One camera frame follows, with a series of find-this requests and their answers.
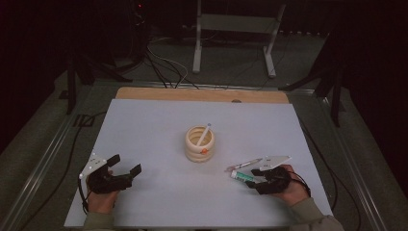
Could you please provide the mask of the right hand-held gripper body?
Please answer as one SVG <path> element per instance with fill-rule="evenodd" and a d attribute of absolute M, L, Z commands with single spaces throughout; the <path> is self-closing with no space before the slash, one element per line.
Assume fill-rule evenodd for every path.
<path fill-rule="evenodd" d="M 282 167 L 291 159 L 290 156 L 266 156 L 259 167 L 260 174 L 266 181 L 257 185 L 259 194 L 282 193 L 291 180 L 290 174 Z"/>

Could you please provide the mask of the white table cover sheet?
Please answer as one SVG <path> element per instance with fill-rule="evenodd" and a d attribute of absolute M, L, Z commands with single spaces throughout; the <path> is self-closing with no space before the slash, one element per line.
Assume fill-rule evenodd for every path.
<path fill-rule="evenodd" d="M 185 155 L 185 135 L 211 123 L 215 153 L 204 163 Z M 281 200 L 260 195 L 229 176 L 228 167 L 266 156 L 290 156 L 319 209 L 331 209 L 290 104 L 188 101 L 112 101 L 93 147 L 118 154 L 116 174 L 141 164 L 131 188 L 115 204 L 119 228 L 272 228 L 291 225 Z"/>

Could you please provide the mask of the metal floor rail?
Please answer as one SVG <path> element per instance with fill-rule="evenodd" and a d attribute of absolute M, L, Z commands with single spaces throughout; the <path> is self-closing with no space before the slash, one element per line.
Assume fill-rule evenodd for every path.
<path fill-rule="evenodd" d="M 330 112 L 331 107 L 327 98 L 322 98 L 319 100 L 319 105 L 322 109 L 325 119 L 329 123 L 329 127 L 335 137 L 335 141 L 338 143 L 341 149 L 341 156 L 344 159 L 345 169 L 350 177 L 350 180 L 353 184 L 353 187 L 358 195 L 359 202 L 363 207 L 365 214 L 370 222 L 373 231 L 388 231 L 388 228 L 384 222 L 384 219 L 381 217 L 377 206 L 371 196 L 370 190 L 367 187 L 363 176 L 352 158 L 351 151 L 348 145 L 345 142 L 343 135 L 340 132 L 340 129 L 335 126 L 332 121 Z"/>
<path fill-rule="evenodd" d="M 59 127 L 56 135 L 53 137 L 53 140 L 47 146 L 46 151 L 32 170 L 11 209 L 7 212 L 5 218 L 0 222 L 0 231 L 16 230 L 18 223 L 21 221 L 28 206 L 33 200 L 46 172 L 57 156 L 57 153 L 62 146 L 74 120 L 75 115 L 67 115 L 64 118 L 62 125 Z"/>

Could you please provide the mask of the white toothbrush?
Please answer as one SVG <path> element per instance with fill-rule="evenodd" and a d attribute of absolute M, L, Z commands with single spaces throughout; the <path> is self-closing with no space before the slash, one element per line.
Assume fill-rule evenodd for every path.
<path fill-rule="evenodd" d="M 201 134 L 200 138 L 198 139 L 198 141 L 197 141 L 197 143 L 196 143 L 197 146 L 200 146 L 201 143 L 204 141 L 204 139 L 205 139 L 207 133 L 208 133 L 209 130 L 210 130 L 211 125 L 212 125 L 211 123 L 208 123 L 208 124 L 207 124 L 207 126 L 205 127 L 203 133 Z"/>

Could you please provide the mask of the cream duck pen holder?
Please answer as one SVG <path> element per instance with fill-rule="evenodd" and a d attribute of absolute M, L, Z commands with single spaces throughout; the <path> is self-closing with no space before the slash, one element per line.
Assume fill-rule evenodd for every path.
<path fill-rule="evenodd" d="M 215 153 L 216 136 L 211 130 L 211 127 L 201 145 L 196 145 L 206 126 L 193 126 L 185 135 L 185 155 L 192 162 L 207 162 Z"/>

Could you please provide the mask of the person's right hand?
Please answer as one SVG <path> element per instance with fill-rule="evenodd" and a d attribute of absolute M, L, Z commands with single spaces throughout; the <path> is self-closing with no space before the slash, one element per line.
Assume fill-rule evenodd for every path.
<path fill-rule="evenodd" d="M 282 167 L 290 174 L 292 181 L 289 186 L 281 193 L 273 193 L 272 196 L 280 198 L 288 206 L 293 206 L 310 197 L 306 188 L 300 183 L 300 178 L 296 175 L 290 165 L 282 165 Z"/>

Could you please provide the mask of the clear ballpoint pen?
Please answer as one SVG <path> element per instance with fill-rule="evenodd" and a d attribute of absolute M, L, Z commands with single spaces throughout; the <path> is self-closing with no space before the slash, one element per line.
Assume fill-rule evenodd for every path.
<path fill-rule="evenodd" d="M 263 160 L 263 158 L 257 158 L 257 159 L 254 159 L 254 160 L 242 163 L 242 164 L 233 165 L 233 166 L 228 167 L 225 171 L 228 172 L 228 171 L 233 171 L 235 169 L 239 169 L 239 168 L 242 168 L 242 167 L 251 166 L 251 165 L 254 165 L 254 164 L 257 164 L 257 163 L 261 162 L 262 160 Z"/>

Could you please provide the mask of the grey metal stand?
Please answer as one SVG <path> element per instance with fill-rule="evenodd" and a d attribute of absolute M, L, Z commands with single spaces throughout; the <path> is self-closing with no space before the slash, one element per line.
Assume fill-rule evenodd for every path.
<path fill-rule="evenodd" d="M 192 61 L 192 72 L 199 73 L 202 55 L 202 31 L 240 32 L 270 35 L 268 45 L 263 47 L 263 55 L 269 78 L 276 77 L 276 67 L 271 56 L 284 11 L 285 3 L 280 3 L 277 13 L 273 17 L 248 15 L 229 15 L 202 12 L 202 0 L 197 0 L 195 48 Z"/>

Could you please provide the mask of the person's left hand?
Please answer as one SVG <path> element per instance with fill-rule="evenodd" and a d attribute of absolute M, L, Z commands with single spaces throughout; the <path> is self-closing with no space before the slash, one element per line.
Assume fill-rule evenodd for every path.
<path fill-rule="evenodd" d="M 119 191 L 95 193 L 88 189 L 88 209 L 91 213 L 109 215 L 113 212 Z"/>

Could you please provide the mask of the black tripod stand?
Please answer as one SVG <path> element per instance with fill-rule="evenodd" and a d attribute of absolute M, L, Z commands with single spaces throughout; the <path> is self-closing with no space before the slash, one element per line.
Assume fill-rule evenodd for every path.
<path fill-rule="evenodd" d="M 341 36 L 335 32 L 331 32 L 327 36 L 308 75 L 288 86 L 280 87 L 279 90 L 292 91 L 299 89 L 310 82 L 319 80 L 319 83 L 314 90 L 314 95 L 319 98 L 324 98 L 329 92 L 332 93 L 330 116 L 334 124 L 339 127 L 339 110 L 344 65 L 344 49 L 341 42 Z"/>
<path fill-rule="evenodd" d="M 79 53 L 74 48 L 70 48 L 66 56 L 67 90 L 61 94 L 61 97 L 67 100 L 66 113 L 68 115 L 73 112 L 77 103 L 76 79 L 79 78 L 84 85 L 92 85 L 95 82 L 95 77 L 91 71 L 93 67 L 118 82 L 130 82 L 130 79 L 122 77 L 89 55 Z"/>

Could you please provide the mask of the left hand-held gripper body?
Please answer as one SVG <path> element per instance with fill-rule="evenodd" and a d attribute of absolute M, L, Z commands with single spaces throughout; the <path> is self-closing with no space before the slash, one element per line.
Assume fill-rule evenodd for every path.
<path fill-rule="evenodd" d="M 92 152 L 79 174 L 79 180 L 85 179 L 89 189 L 94 193 L 111 193 L 130 188 L 134 179 L 130 171 L 126 174 L 111 175 L 107 160 Z"/>

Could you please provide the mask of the green and white tube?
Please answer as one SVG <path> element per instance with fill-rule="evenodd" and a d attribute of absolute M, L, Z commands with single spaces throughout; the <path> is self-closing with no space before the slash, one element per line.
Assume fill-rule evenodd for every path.
<path fill-rule="evenodd" d="M 252 182 L 252 183 L 255 183 L 255 178 L 254 178 L 253 176 L 244 174 L 244 173 L 239 172 L 239 171 L 236 171 L 236 170 L 233 170 L 233 171 L 231 172 L 230 176 L 231 176 L 233 179 L 236 179 L 236 180 L 239 180 L 239 181 L 242 181 L 242 182 Z"/>

